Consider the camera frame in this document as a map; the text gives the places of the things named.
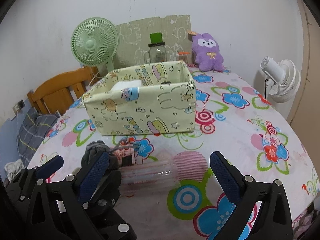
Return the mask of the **dark grey socks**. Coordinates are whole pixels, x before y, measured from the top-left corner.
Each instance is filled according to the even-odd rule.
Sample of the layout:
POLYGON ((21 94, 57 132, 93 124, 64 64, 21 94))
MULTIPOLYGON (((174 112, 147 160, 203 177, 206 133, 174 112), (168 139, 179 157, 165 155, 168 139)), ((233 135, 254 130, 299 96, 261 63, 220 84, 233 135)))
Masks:
POLYGON ((88 171, 90 178, 106 179, 110 176, 121 178, 116 150, 107 146, 102 140, 93 141, 86 146, 81 159, 81 168, 88 171))

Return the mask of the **pink packaged pouch with cord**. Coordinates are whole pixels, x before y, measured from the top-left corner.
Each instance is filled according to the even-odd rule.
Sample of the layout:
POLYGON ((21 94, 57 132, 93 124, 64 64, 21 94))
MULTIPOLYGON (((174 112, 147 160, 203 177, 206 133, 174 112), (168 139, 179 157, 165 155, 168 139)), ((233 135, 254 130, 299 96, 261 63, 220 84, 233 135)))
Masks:
POLYGON ((113 146, 122 146, 118 157, 122 176, 120 193, 130 197, 137 191, 162 192, 177 182, 177 168, 167 152, 154 155, 154 146, 147 138, 112 137, 113 146))

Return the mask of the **crumpled clothes pile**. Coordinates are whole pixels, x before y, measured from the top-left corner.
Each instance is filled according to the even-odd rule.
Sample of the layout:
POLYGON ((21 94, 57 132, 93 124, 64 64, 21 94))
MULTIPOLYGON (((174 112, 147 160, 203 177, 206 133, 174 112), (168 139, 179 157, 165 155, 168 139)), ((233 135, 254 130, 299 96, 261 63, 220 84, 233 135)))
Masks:
POLYGON ((12 181, 17 176, 17 174, 24 168, 25 166, 21 159, 5 164, 4 170, 7 175, 7 179, 9 181, 12 181))

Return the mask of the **grey plaid pillow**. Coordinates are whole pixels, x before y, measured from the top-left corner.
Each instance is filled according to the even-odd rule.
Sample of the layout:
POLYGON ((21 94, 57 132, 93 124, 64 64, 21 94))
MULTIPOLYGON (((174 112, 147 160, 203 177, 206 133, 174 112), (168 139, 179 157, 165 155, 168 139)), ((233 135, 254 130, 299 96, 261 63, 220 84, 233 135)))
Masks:
POLYGON ((18 155, 27 167, 45 139, 47 133, 57 123, 59 116, 55 114, 41 114, 31 107, 26 113, 17 132, 18 155))

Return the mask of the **floral bedsheet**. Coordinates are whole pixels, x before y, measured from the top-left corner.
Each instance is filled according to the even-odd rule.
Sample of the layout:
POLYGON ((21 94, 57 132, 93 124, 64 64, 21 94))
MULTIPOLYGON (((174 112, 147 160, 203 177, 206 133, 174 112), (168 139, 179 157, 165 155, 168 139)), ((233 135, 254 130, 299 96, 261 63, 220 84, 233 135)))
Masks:
POLYGON ((286 120, 234 73, 198 72, 195 130, 131 135, 139 144, 138 165, 170 159, 178 181, 152 192, 144 184, 122 195, 116 211, 138 239, 213 239, 232 204, 209 167, 214 151, 258 181, 284 183, 294 239, 301 239, 317 215, 313 203, 319 179, 302 143, 286 120))

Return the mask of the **white item inside box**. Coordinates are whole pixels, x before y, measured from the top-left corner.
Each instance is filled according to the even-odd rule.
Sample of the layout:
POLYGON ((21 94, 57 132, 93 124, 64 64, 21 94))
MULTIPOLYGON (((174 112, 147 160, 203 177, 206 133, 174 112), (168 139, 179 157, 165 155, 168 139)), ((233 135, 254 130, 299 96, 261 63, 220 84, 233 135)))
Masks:
POLYGON ((127 88, 135 88, 135 87, 142 87, 142 81, 141 80, 119 81, 111 88, 111 91, 127 89, 127 88))

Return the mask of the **yellow cartoon fabric storage box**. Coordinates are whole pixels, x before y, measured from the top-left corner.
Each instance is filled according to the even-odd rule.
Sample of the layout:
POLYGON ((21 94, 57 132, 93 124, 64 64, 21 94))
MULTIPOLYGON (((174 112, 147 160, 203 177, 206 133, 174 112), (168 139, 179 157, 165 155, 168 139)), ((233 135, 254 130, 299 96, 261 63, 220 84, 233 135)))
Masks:
POLYGON ((104 135, 192 132, 196 86, 184 61, 150 63, 114 70, 82 96, 87 114, 104 135), (142 87, 111 91, 119 81, 142 87))

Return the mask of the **white standing fan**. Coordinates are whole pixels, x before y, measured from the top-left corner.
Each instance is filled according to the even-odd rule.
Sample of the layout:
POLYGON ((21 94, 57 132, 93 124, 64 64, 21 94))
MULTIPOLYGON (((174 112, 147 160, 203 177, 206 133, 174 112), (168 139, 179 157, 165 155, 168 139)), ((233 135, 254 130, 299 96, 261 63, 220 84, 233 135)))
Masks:
POLYGON ((291 60, 274 61, 264 57, 260 68, 267 76, 266 96, 276 103, 285 103, 295 97, 299 90, 301 75, 291 60))

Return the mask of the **green desk fan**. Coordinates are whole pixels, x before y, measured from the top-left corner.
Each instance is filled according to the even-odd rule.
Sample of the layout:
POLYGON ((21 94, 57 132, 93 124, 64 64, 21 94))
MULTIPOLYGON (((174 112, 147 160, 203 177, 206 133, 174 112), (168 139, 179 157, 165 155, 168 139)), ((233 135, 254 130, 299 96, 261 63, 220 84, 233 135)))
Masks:
POLYGON ((71 50, 82 65, 96 67, 101 77, 114 70, 113 58, 119 45, 116 26, 101 17, 82 21, 71 36, 71 50))

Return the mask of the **glass jar with black lid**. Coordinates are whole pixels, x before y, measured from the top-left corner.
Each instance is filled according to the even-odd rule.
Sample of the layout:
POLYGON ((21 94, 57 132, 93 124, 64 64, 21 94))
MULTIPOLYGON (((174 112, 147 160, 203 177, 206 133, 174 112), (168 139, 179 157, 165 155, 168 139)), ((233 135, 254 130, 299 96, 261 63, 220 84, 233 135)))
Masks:
POLYGON ((165 49, 165 42, 149 44, 149 59, 151 63, 167 61, 167 52, 165 49))

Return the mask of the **cartoon cardboard panel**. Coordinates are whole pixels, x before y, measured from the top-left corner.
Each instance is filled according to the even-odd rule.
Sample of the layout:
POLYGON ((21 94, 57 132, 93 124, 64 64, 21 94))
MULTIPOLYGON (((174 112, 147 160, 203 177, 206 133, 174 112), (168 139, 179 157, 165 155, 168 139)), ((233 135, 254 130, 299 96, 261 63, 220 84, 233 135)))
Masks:
POLYGON ((189 15, 151 17, 122 23, 116 26, 119 45, 113 64, 116 69, 150 62, 166 52, 168 61, 178 59, 178 53, 185 53, 191 59, 191 29, 189 15))

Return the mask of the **small orange-lid container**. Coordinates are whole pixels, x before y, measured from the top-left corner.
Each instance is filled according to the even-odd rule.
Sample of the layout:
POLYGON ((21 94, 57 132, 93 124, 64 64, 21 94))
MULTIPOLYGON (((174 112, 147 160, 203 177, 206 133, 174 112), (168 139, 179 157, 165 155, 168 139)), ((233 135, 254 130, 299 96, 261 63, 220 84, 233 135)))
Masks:
POLYGON ((177 61, 184 61, 186 64, 189 64, 190 52, 187 51, 178 51, 176 53, 177 61))

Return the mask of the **purple plush bunny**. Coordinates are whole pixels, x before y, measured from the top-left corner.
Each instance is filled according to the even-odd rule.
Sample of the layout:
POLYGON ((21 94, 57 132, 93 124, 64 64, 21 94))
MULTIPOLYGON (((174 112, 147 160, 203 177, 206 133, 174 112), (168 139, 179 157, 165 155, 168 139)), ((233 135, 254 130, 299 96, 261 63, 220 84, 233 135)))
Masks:
POLYGON ((194 35, 191 49, 194 54, 194 62, 198 65, 200 71, 223 72, 223 56, 220 54, 219 45, 212 35, 209 33, 194 35))

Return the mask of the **green card behind jar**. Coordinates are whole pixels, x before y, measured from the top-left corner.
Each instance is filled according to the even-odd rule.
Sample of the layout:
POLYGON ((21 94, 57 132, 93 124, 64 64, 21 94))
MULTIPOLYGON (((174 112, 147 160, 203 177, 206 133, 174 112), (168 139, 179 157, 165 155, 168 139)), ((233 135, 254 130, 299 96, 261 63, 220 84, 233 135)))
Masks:
POLYGON ((151 44, 157 44, 163 42, 162 33, 151 33, 150 34, 151 44))

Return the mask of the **wall power outlet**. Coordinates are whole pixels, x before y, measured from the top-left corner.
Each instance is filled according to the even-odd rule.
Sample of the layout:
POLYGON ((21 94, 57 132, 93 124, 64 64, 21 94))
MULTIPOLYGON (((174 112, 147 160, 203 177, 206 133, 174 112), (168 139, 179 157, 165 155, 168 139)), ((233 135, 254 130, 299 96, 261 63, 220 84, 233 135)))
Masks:
POLYGON ((12 110, 13 110, 15 113, 17 113, 17 112, 19 112, 20 110, 22 110, 24 107, 25 107, 24 101, 23 101, 23 100, 20 100, 18 103, 16 103, 16 104, 13 106, 12 110))

